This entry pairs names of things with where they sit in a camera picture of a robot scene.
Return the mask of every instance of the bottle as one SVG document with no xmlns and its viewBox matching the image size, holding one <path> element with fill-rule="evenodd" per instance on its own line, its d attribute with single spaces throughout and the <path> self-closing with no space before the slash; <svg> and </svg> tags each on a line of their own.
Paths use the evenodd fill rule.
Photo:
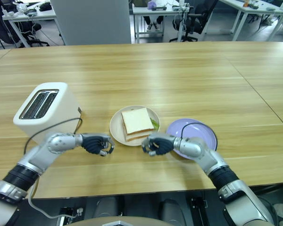
<svg viewBox="0 0 283 226">
<path fill-rule="evenodd" d="M 244 0 L 243 7 L 247 7 L 247 6 L 249 6 L 249 2 L 250 2 L 250 0 Z"/>
</svg>

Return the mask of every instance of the tiled floor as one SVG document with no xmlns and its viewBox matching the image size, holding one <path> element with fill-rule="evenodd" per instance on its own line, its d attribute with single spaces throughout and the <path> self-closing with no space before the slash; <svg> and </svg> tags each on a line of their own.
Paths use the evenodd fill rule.
<svg viewBox="0 0 283 226">
<path fill-rule="evenodd" d="M 233 38 L 233 34 L 224 33 L 224 30 L 231 29 L 233 22 L 235 20 L 235 14 L 213 14 L 211 23 L 208 27 L 207 34 L 193 34 L 190 36 L 194 36 L 199 39 L 199 41 L 231 41 Z M 246 23 L 244 24 L 242 31 L 238 37 L 238 41 L 266 41 L 269 34 L 272 32 L 275 24 L 276 17 L 273 18 L 275 20 L 272 26 L 263 25 L 259 30 L 259 20 L 248 23 L 250 20 L 250 16 L 248 17 Z M 169 16 L 165 18 L 165 33 L 162 37 L 161 34 L 145 34 L 140 38 L 140 43 L 150 43 L 150 42 L 169 42 L 171 38 L 175 38 L 177 36 L 177 31 L 172 26 L 173 17 Z M 59 37 L 59 33 L 54 21 L 39 21 L 42 25 L 42 30 L 37 31 L 37 38 L 43 41 L 47 41 L 51 46 L 54 45 L 63 45 L 63 41 L 61 37 Z M 131 42 L 135 43 L 136 39 L 134 37 L 134 26 L 133 26 L 133 16 L 130 16 L 130 24 L 131 24 Z M 283 32 L 280 32 L 275 35 L 273 41 L 283 41 Z M 4 44 L 6 48 L 14 48 L 14 45 Z"/>
</svg>

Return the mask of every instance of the black chair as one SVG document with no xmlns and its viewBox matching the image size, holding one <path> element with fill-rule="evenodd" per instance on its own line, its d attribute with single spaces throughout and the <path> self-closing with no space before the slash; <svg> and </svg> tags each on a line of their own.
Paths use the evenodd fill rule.
<svg viewBox="0 0 283 226">
<path fill-rule="evenodd" d="M 8 21 L 3 21 L 2 19 L 2 8 L 6 9 L 7 11 L 14 11 L 16 12 L 16 8 L 13 4 L 3 4 L 0 0 L 0 43 L 4 48 L 1 40 L 3 40 L 7 44 L 15 44 L 20 40 L 17 34 L 15 33 L 14 29 L 10 25 Z M 49 46 L 47 42 L 40 41 L 39 39 L 35 39 L 35 32 L 41 29 L 41 25 L 37 23 L 29 22 L 18 22 L 15 23 L 16 26 L 21 31 L 23 37 L 26 39 L 27 43 L 32 47 L 32 44 L 39 44 L 39 45 L 46 45 Z"/>
<path fill-rule="evenodd" d="M 204 3 L 196 6 L 194 13 L 192 13 L 193 8 L 190 8 L 189 14 L 187 15 L 187 19 L 185 21 L 185 35 L 181 37 L 182 41 L 198 41 L 198 39 L 194 37 L 189 37 L 188 34 L 193 34 L 194 32 L 198 34 L 202 33 L 217 2 L 218 0 L 205 0 Z M 176 30 L 179 30 L 181 21 L 182 19 L 180 18 L 173 20 L 173 27 Z"/>
</svg>

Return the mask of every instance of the purple plate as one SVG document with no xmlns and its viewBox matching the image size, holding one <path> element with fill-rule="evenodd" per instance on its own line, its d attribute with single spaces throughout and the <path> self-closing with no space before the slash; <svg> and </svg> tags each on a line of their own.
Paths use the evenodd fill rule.
<svg viewBox="0 0 283 226">
<path fill-rule="evenodd" d="M 175 137 L 181 136 L 181 130 L 186 124 L 198 122 L 203 124 L 202 122 L 195 120 L 195 119 L 178 119 L 172 122 L 168 129 L 166 130 L 166 133 L 169 135 L 173 135 Z M 200 137 L 202 138 L 208 145 L 210 149 L 216 150 L 217 148 L 217 138 L 213 131 L 204 125 L 201 124 L 194 124 L 186 126 L 183 130 L 183 137 Z M 192 159 L 189 156 L 186 156 L 185 154 L 182 154 L 180 151 L 174 149 L 174 151 L 186 159 Z"/>
</svg>

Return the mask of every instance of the desk leg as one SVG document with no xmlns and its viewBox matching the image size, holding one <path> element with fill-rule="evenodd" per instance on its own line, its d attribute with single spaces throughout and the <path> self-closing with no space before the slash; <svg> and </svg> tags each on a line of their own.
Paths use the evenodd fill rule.
<svg viewBox="0 0 283 226">
<path fill-rule="evenodd" d="M 181 37 L 183 35 L 183 23 L 185 23 L 186 19 L 187 19 L 187 12 L 184 13 L 183 20 L 180 22 L 179 30 L 177 33 L 177 42 L 181 42 Z"/>
<path fill-rule="evenodd" d="M 58 24 L 58 20 L 57 20 L 56 18 L 55 18 L 55 23 L 56 23 L 56 26 L 57 26 L 57 28 L 58 28 L 58 32 L 60 32 L 60 34 L 61 34 L 62 41 L 63 41 L 63 43 L 64 43 L 64 45 L 65 45 L 64 35 L 63 35 L 63 33 L 62 33 L 62 30 L 61 30 L 60 25 Z"/>
<path fill-rule="evenodd" d="M 164 36 L 164 34 L 165 34 L 165 21 L 166 21 L 166 17 L 164 17 L 164 19 L 162 21 L 162 36 Z"/>
<path fill-rule="evenodd" d="M 214 12 L 214 10 L 212 11 L 211 15 L 209 16 L 208 21 L 207 21 L 207 24 L 206 24 L 205 27 L 204 27 L 203 32 L 204 32 L 205 34 L 206 34 L 207 31 L 208 31 L 208 25 L 209 25 L 209 23 L 211 22 L 213 12 Z"/>
<path fill-rule="evenodd" d="M 135 15 L 133 15 L 133 26 L 134 26 L 134 37 L 136 38 L 136 28 L 135 28 L 135 26 L 136 26 L 136 24 L 135 24 Z"/>
<path fill-rule="evenodd" d="M 245 22 L 245 20 L 246 20 L 246 18 L 247 18 L 247 15 L 248 15 L 248 13 L 244 13 L 244 15 L 243 15 L 243 17 L 242 17 L 242 19 L 241 19 L 241 21 L 240 21 L 240 24 L 239 24 L 239 26 L 238 26 L 238 28 L 237 28 L 237 30 L 236 30 L 236 32 L 235 32 L 235 35 L 234 35 L 232 41 L 236 41 L 236 40 L 237 40 L 237 38 L 238 38 L 238 36 L 239 36 L 239 34 L 240 34 L 240 31 L 241 31 L 241 29 L 242 29 L 242 27 L 243 27 L 243 25 L 244 25 L 244 22 Z"/>
<path fill-rule="evenodd" d="M 16 34 L 18 35 L 19 39 L 21 40 L 21 42 L 23 43 L 23 45 L 26 48 L 30 48 L 30 45 L 28 45 L 26 39 L 23 37 L 23 35 L 21 34 L 21 32 L 19 31 L 19 29 L 17 28 L 17 26 L 15 25 L 14 22 L 9 20 L 10 25 L 12 26 L 12 28 L 14 29 L 14 31 L 16 32 Z"/>
<path fill-rule="evenodd" d="M 135 22 L 136 22 L 136 43 L 140 43 L 140 25 L 138 23 L 137 15 L 135 15 Z"/>
<path fill-rule="evenodd" d="M 234 22 L 234 24 L 233 24 L 233 27 L 232 27 L 232 29 L 231 29 L 231 31 L 230 31 L 232 34 L 234 33 L 234 31 L 235 31 L 235 29 L 236 29 L 236 26 L 237 26 L 238 20 L 239 20 L 239 18 L 240 18 L 240 15 L 241 15 L 241 11 L 239 10 L 239 11 L 238 11 L 238 14 L 237 14 L 237 16 L 236 16 L 235 22 Z"/>
<path fill-rule="evenodd" d="M 277 25 L 275 26 L 275 28 L 273 29 L 273 32 L 269 35 L 267 41 L 271 41 L 271 39 L 273 39 L 274 35 L 276 34 L 276 32 L 279 30 L 280 25 L 283 23 L 283 15 L 280 17 L 280 19 L 277 22 Z"/>
</svg>

